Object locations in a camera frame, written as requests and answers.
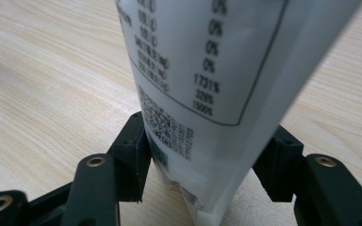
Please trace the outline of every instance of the wooden table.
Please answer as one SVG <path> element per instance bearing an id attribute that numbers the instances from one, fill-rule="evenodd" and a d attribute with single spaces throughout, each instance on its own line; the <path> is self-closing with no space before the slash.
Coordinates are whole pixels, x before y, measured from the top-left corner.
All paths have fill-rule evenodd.
<path id="1" fill-rule="evenodd" d="M 105 153 L 140 110 L 114 1 L 0 1 L 0 190 L 33 200 Z M 362 9 L 282 124 L 305 153 L 330 154 L 362 184 Z M 122 203 L 123 225 L 191 225 L 178 189 L 151 168 L 143 203 Z M 224 225 L 293 225 L 248 174 Z"/>

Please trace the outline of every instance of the nutrition label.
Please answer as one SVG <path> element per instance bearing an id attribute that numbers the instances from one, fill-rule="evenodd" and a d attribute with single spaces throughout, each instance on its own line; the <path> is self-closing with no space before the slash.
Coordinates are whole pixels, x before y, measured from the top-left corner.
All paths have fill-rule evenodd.
<path id="1" fill-rule="evenodd" d="M 134 73 L 208 121 L 240 123 L 277 17 L 250 11 L 248 21 L 247 9 L 227 0 L 117 1 L 117 8 Z"/>

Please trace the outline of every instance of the black border line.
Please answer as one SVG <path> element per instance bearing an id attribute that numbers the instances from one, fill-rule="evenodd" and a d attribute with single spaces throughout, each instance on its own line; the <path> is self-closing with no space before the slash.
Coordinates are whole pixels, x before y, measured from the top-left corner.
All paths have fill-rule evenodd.
<path id="1" fill-rule="evenodd" d="M 252 98 L 252 95 L 253 95 L 253 93 L 254 93 L 254 91 L 255 91 L 255 87 L 256 87 L 256 85 L 257 85 L 258 79 L 259 79 L 259 77 L 260 77 L 260 75 L 261 75 L 261 72 L 263 71 L 263 68 L 264 68 L 264 65 L 265 65 L 265 63 L 266 63 L 266 60 L 267 60 L 267 58 L 269 57 L 270 50 L 271 50 L 271 48 L 272 48 L 272 46 L 273 46 L 273 44 L 274 44 L 275 38 L 276 38 L 276 36 L 277 36 L 277 34 L 278 34 L 278 32 L 279 32 L 281 23 L 282 23 L 282 21 L 283 21 L 283 18 L 284 18 L 284 15 L 285 15 L 285 11 L 286 11 L 286 9 L 287 9 L 287 5 L 288 5 L 288 0 L 285 0 L 285 1 L 284 1 L 284 5 L 283 5 L 282 8 L 281 8 L 280 15 L 279 15 L 279 17 L 278 17 L 277 25 L 276 25 L 276 27 L 275 27 L 275 29 L 274 29 L 274 32 L 273 32 L 272 35 L 271 35 L 270 43 L 269 43 L 269 45 L 267 46 L 266 53 L 265 53 L 265 55 L 263 56 L 263 60 L 262 60 L 261 63 L 260 63 L 259 69 L 257 70 L 257 74 L 256 74 L 256 77 L 255 77 L 254 84 L 253 84 L 253 86 L 252 86 L 252 88 L 251 88 L 251 91 L 250 91 L 249 94 L 248 94 L 248 98 L 247 98 L 247 100 L 246 100 L 246 102 L 245 102 L 245 104 L 244 104 L 244 106 L 243 106 L 243 108 L 242 108 L 242 111 L 241 111 L 241 113 L 240 113 L 239 120 L 238 120 L 237 123 L 222 123 L 222 122 L 214 121 L 214 120 L 208 118 L 207 116 L 205 116 L 205 115 L 203 115 L 203 114 L 201 114 L 201 113 L 199 113 L 199 112 L 191 109 L 189 106 L 186 106 L 186 105 L 180 103 L 179 101 L 177 101 L 176 99 L 174 99 L 171 95 L 169 95 L 168 93 L 166 93 L 165 91 L 163 91 L 163 90 L 162 90 L 158 85 L 156 85 L 145 73 L 143 73 L 143 72 L 140 70 L 140 67 L 138 67 L 137 64 L 132 60 L 132 58 L 131 58 L 130 55 L 128 55 L 128 57 L 129 57 L 131 63 L 134 64 L 134 66 L 138 69 L 138 71 L 140 71 L 140 73 L 146 78 L 146 80 L 148 80 L 152 85 L 154 85 L 154 86 L 155 86 L 158 90 L 160 90 L 164 95 L 166 95 L 167 97 L 169 97 L 170 99 L 172 99 L 173 101 L 175 101 L 176 103 L 178 103 L 179 105 L 182 105 L 183 107 L 185 107 L 187 110 L 191 111 L 192 113 L 195 113 L 196 115 L 198 115 L 198 116 L 200 116 L 200 117 L 202 117 L 202 118 L 204 118 L 204 119 L 206 119 L 206 120 L 208 120 L 208 121 L 211 121 L 211 122 L 213 122 L 213 123 L 216 123 L 216 124 L 218 124 L 218 125 L 223 125 L 223 126 L 238 126 L 238 125 L 240 125 L 240 122 L 242 121 L 242 117 L 243 117 L 243 114 L 245 113 L 246 106 L 249 104 L 249 102 L 250 102 L 250 100 L 251 100 L 251 98 Z"/>

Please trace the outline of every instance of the plastic package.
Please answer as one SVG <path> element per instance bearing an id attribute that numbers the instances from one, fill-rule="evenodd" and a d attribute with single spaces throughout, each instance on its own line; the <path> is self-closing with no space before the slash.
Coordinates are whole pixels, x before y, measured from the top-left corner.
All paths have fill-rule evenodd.
<path id="1" fill-rule="evenodd" d="M 219 225 L 356 0 L 118 0 L 154 160 Z"/>

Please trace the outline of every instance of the light wooden surface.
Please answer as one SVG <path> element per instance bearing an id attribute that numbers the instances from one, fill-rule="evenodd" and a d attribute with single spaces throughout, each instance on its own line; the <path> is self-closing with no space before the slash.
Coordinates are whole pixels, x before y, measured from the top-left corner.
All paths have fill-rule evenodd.
<path id="1" fill-rule="evenodd" d="M 105 153 L 140 106 L 113 0 L 0 1 L 0 190 L 30 200 Z M 327 153 L 362 184 L 362 9 L 283 125 L 306 153 Z M 151 168 L 143 203 L 121 204 L 123 225 L 191 225 L 177 189 Z M 224 225 L 293 225 L 248 174 Z"/>

